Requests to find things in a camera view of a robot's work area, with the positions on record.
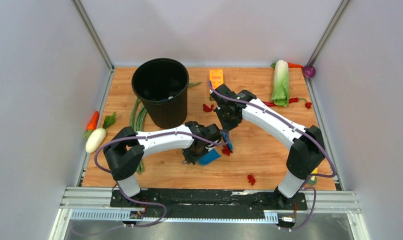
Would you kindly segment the blue plastic dustpan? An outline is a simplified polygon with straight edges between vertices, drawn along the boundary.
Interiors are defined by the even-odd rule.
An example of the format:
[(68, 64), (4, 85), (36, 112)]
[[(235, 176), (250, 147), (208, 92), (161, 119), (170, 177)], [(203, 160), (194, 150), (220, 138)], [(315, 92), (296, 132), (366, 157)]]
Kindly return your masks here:
[(221, 155), (216, 151), (215, 148), (213, 148), (207, 154), (205, 154), (203, 157), (201, 157), (197, 162), (201, 166), (206, 166), (220, 157), (221, 157)]

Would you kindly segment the blue hand brush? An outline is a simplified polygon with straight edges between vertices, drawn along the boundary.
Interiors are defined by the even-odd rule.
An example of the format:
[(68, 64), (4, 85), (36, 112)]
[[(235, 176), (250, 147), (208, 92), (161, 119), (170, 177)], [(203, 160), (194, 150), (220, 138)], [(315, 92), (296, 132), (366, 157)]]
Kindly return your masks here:
[(231, 141), (230, 133), (227, 130), (222, 130), (221, 131), (222, 137), (226, 145), (224, 146), (224, 149), (227, 149), (227, 151), (231, 154), (233, 153), (233, 144)]

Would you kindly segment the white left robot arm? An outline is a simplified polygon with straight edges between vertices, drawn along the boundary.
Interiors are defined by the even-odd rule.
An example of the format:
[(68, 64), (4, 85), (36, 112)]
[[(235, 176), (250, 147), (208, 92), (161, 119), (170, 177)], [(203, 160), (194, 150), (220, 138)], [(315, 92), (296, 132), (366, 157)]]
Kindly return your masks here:
[(108, 164), (108, 172), (123, 191), (123, 201), (134, 208), (143, 195), (136, 177), (140, 162), (153, 154), (180, 149), (183, 164), (205, 164), (217, 159), (216, 146), (226, 145), (223, 132), (216, 124), (204, 126), (189, 121), (175, 128), (158, 131), (136, 131), (124, 127), (110, 142), (98, 150)]

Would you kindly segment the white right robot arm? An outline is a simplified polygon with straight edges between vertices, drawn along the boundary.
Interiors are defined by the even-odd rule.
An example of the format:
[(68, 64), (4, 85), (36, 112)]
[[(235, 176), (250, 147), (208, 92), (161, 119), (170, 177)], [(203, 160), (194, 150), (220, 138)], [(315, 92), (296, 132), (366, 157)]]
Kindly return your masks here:
[(217, 104), (214, 112), (225, 131), (229, 132), (242, 121), (247, 121), (288, 149), (287, 172), (276, 187), (274, 196), (280, 209), (288, 209), (295, 202), (294, 195), (327, 157), (321, 130), (314, 125), (305, 127), (283, 117), (247, 90), (235, 93), (221, 84), (211, 88), (210, 95)]

